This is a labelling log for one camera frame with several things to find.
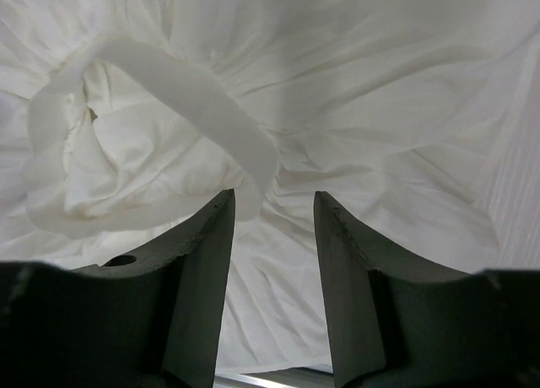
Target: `white garment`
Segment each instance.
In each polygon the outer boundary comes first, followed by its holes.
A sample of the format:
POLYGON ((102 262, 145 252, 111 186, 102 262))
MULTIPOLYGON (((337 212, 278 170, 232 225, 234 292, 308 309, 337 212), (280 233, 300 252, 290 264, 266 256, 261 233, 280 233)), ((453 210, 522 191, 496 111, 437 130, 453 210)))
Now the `white garment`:
POLYGON ((0 0, 0 255, 102 263, 250 189, 218 372, 328 362, 314 192, 417 254, 494 265, 473 202, 521 116, 539 23, 537 0, 0 0))

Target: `white cloth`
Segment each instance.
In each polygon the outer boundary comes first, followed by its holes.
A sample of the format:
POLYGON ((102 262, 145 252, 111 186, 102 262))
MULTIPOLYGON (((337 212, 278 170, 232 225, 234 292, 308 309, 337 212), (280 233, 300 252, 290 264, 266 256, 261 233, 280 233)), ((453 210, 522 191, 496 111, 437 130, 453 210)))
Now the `white cloth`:
POLYGON ((0 0, 0 255, 102 263, 234 187, 218 372, 328 362, 314 191, 496 264, 473 203, 539 24, 537 0, 0 0))

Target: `white surface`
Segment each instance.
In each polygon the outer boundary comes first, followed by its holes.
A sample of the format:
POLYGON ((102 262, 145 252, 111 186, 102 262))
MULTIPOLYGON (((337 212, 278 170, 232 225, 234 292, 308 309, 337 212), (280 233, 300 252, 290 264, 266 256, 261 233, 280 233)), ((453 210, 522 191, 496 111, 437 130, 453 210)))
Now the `white surface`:
MULTIPOLYGON (((538 55, 537 0, 0 0, 0 23, 3 259, 107 261, 181 220, 157 208, 165 198, 257 182, 233 150, 257 137, 223 143, 219 131, 207 132, 234 128, 232 110, 272 139, 278 171, 259 214, 235 228, 218 372, 329 362, 311 213, 317 190, 443 264, 474 271, 509 260, 490 216, 473 204, 523 115, 538 55), (29 119, 30 101, 45 86, 58 89, 63 68, 118 35, 144 44, 150 59, 165 53, 173 65, 204 71, 228 107, 209 103, 196 130, 208 80, 179 85, 184 101, 174 106, 162 91, 168 72, 147 57, 131 66, 117 57, 118 67, 88 66, 80 83, 82 72, 74 74, 62 90, 71 95, 49 104, 62 108, 29 119), (58 220, 48 224, 51 207, 58 220), (162 225, 134 230, 145 226, 143 213, 152 213, 146 226, 162 225), (74 230, 69 219, 94 225, 74 230)), ((246 159, 257 162, 259 152, 250 146, 246 159)), ((503 167, 513 173, 513 164, 503 167)), ((498 180, 486 202, 492 214, 505 179, 520 176, 498 180)), ((511 213, 503 211, 504 222, 511 213)), ((512 221, 515 229, 522 220, 512 221)), ((512 265, 536 260, 530 238, 512 238, 508 246, 526 248, 512 265)))

